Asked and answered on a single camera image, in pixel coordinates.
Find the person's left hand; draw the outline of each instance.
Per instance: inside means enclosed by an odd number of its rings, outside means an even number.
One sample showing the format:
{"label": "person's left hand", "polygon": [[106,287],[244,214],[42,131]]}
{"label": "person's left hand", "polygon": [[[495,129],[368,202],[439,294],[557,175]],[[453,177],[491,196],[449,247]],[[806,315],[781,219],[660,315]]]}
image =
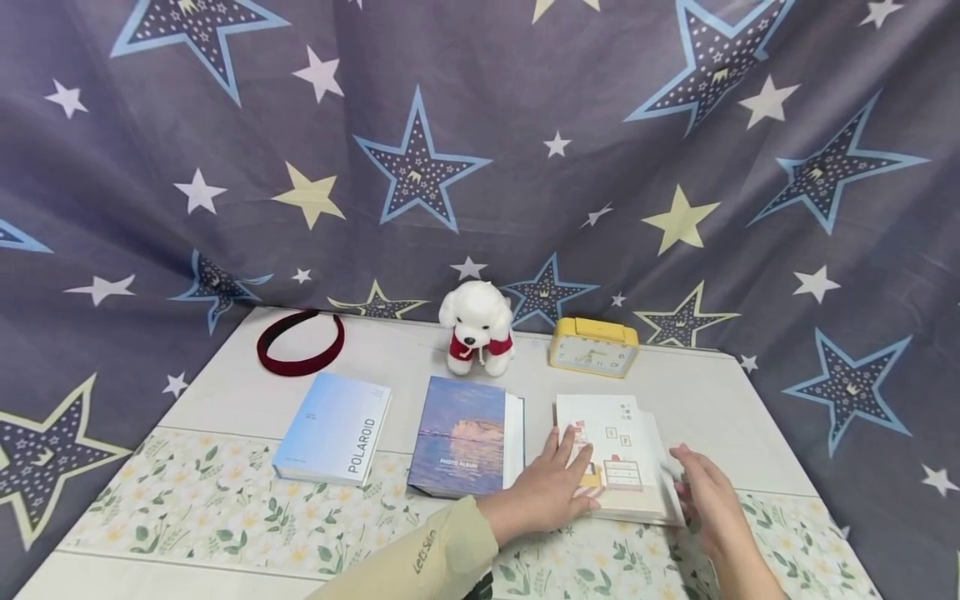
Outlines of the person's left hand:
{"label": "person's left hand", "polygon": [[477,508],[490,523],[501,547],[524,534],[560,529],[583,513],[599,508],[593,498],[573,496],[587,471],[593,446],[585,446],[568,468],[573,428],[567,427],[564,440],[558,444],[559,438],[560,432],[554,427],[543,452],[511,488],[477,500]]}

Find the table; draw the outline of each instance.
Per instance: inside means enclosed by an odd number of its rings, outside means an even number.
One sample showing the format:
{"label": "table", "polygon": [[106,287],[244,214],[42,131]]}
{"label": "table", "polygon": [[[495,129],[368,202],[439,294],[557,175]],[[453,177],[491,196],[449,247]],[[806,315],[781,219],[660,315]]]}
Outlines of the table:
{"label": "table", "polygon": [[[404,486],[429,376],[447,374],[449,333],[433,324],[345,318],[347,343],[328,369],[394,393],[368,486],[274,479],[270,452],[312,377],[266,372],[255,344],[292,312],[250,314],[18,598],[301,598],[442,508]],[[334,334],[318,317],[283,334],[271,354],[304,358]],[[552,425],[556,394],[632,394],[656,415],[665,444],[687,442],[730,476],[793,600],[875,597],[732,357],[644,347],[619,380],[550,368],[547,336],[518,333],[515,343],[495,382],[526,398],[528,460]],[[479,366],[472,376],[488,379]],[[495,597],[717,598],[696,544],[687,532],[585,519],[505,548]]]}

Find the yellow alarm clock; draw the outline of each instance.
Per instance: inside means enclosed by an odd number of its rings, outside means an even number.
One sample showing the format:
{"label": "yellow alarm clock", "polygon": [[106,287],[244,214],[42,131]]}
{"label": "yellow alarm clock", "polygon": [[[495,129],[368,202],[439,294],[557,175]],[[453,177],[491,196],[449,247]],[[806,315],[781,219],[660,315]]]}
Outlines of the yellow alarm clock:
{"label": "yellow alarm clock", "polygon": [[550,343],[550,366],[623,378],[640,350],[636,330],[616,323],[564,317]]}

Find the white plush dog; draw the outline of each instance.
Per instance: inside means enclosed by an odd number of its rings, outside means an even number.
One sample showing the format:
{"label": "white plush dog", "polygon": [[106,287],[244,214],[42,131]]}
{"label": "white plush dog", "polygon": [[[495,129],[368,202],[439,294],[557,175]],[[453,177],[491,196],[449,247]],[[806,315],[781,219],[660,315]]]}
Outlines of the white plush dog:
{"label": "white plush dog", "polygon": [[440,324],[453,327],[446,365],[458,375],[466,375],[473,356],[491,377],[499,377],[514,357],[514,339],[510,324],[514,314],[510,299],[489,281],[467,281],[444,298],[440,306]]}

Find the dog's ear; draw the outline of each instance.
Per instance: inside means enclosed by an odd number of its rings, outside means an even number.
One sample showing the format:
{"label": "dog's ear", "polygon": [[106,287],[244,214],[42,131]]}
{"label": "dog's ear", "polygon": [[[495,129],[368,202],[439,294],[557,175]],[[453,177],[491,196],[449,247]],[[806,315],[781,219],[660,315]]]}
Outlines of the dog's ear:
{"label": "dog's ear", "polygon": [[453,290],[444,297],[444,302],[440,305],[440,324],[444,327],[452,327],[457,324],[457,315],[453,309],[453,303],[457,299],[457,290]]}
{"label": "dog's ear", "polygon": [[510,336],[510,325],[514,322],[514,311],[510,310],[510,299],[503,297],[503,304],[497,310],[496,319],[490,326],[490,339],[502,342]]}

